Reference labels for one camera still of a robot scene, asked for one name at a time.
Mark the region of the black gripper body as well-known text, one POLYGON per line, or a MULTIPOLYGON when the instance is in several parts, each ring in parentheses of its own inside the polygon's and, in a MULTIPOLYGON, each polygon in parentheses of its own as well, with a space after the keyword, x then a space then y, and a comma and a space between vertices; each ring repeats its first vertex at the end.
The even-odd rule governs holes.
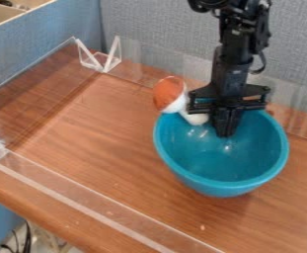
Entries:
POLYGON ((189 92, 187 113, 212 114, 234 110, 264 110, 268 86, 248 83, 254 57, 246 58, 234 54, 229 57, 225 49, 218 46, 214 51, 214 61, 210 83, 189 92))

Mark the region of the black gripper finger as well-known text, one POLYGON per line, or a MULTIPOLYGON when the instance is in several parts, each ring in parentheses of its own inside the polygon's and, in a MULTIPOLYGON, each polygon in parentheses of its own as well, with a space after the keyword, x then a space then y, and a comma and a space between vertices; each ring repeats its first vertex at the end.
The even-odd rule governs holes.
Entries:
POLYGON ((213 114, 213 127, 220 137, 228 136, 230 113, 226 109, 217 109, 213 114))
POLYGON ((244 112, 245 110, 242 108, 236 108, 232 110, 229 124, 228 124, 228 136, 232 136, 236 134, 244 112))

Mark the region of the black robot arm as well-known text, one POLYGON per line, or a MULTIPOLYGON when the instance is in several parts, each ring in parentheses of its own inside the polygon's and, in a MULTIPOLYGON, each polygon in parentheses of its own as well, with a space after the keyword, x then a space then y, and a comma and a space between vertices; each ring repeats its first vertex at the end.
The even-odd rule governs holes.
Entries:
POLYGON ((220 20, 220 42, 213 59, 210 83, 189 92, 187 113, 206 114, 221 137, 232 136, 245 111, 264 110, 268 86, 248 83, 266 67, 272 0, 187 0, 194 12, 220 20))

